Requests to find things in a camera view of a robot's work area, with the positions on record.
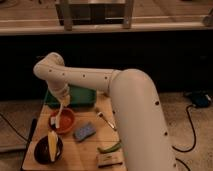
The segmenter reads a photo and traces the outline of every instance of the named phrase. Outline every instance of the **sponge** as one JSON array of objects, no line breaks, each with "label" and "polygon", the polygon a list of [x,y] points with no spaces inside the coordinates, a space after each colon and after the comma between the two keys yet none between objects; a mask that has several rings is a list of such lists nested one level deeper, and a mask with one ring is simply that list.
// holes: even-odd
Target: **sponge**
[{"label": "sponge", "polygon": [[92,125],[91,122],[88,122],[84,126],[74,130],[73,136],[76,139],[76,141],[81,142],[95,133],[96,131],[94,126]]}]

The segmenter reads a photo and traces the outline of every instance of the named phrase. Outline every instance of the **wooden table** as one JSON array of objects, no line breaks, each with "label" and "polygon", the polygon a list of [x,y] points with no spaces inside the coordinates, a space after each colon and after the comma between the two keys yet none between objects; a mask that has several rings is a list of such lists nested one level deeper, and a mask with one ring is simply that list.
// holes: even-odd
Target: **wooden table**
[{"label": "wooden table", "polygon": [[[94,107],[98,107],[108,120],[114,123],[109,97],[98,92]],[[108,148],[119,140],[119,136],[101,118],[96,116],[94,107],[73,109],[76,116],[73,129],[66,135],[59,135],[64,145],[61,157],[54,164],[42,165],[34,158],[34,148],[38,141],[46,136],[50,130],[48,119],[52,109],[44,105],[23,162],[23,170],[126,171],[124,164],[103,169],[97,167],[97,147]],[[96,129],[96,134],[78,143],[73,139],[73,130],[87,122],[92,122]]]}]

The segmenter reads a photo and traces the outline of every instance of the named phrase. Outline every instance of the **black cable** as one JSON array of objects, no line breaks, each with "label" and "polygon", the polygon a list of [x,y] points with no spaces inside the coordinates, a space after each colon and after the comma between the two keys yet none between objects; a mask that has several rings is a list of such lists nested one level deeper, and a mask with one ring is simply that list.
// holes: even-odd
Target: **black cable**
[{"label": "black cable", "polygon": [[12,124],[4,117],[2,113],[0,113],[0,116],[4,119],[4,121],[15,131],[17,135],[19,135],[22,139],[24,139],[26,142],[28,142],[28,139],[25,138],[23,135],[21,135],[13,126]]},{"label": "black cable", "polygon": [[174,150],[176,150],[176,151],[178,151],[178,152],[181,152],[181,153],[187,153],[187,152],[192,151],[192,150],[195,148],[196,143],[197,143],[196,132],[195,132],[195,129],[194,129],[194,125],[193,125],[193,122],[192,122],[190,113],[189,113],[189,108],[191,108],[191,107],[194,107],[194,105],[191,104],[191,105],[188,105],[188,106],[186,107],[186,113],[187,113],[187,116],[188,116],[190,125],[191,125],[191,127],[192,127],[192,132],[193,132],[193,136],[194,136],[194,142],[193,142],[192,147],[189,148],[189,149],[187,149],[187,150],[181,150],[181,149],[176,148],[175,146],[172,146],[172,148],[173,148]]},{"label": "black cable", "polygon": [[180,160],[179,158],[176,158],[176,160],[177,160],[178,162],[180,162],[182,165],[184,165],[188,171],[191,171],[190,168],[189,168],[189,166],[187,166],[187,164],[184,163],[182,160]]}]

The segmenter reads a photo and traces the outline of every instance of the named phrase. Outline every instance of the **green vegetable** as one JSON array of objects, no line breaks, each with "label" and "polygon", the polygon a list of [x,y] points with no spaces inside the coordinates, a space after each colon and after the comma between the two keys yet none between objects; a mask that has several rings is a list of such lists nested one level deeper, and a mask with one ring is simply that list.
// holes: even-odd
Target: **green vegetable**
[{"label": "green vegetable", "polygon": [[111,152],[117,151],[120,148],[121,148],[121,141],[118,141],[116,144],[114,144],[113,146],[107,149],[103,149],[100,147],[98,147],[97,149],[101,154],[105,154],[105,153],[111,153]]}]

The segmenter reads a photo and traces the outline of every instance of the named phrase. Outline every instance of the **orange bowl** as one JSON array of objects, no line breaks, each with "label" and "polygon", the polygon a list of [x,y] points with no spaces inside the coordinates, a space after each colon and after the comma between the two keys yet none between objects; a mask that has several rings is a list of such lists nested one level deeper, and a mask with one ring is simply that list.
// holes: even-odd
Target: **orange bowl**
[{"label": "orange bowl", "polygon": [[63,108],[62,112],[61,112],[61,116],[60,116],[60,122],[59,122],[59,128],[55,127],[54,125],[51,125],[50,120],[51,117],[54,117],[58,114],[59,109],[53,111],[50,115],[49,118],[49,125],[51,127],[52,130],[54,130],[56,133],[58,134],[66,134],[68,132],[71,131],[73,125],[74,125],[74,121],[75,121],[75,114],[73,112],[72,109],[70,108]]}]

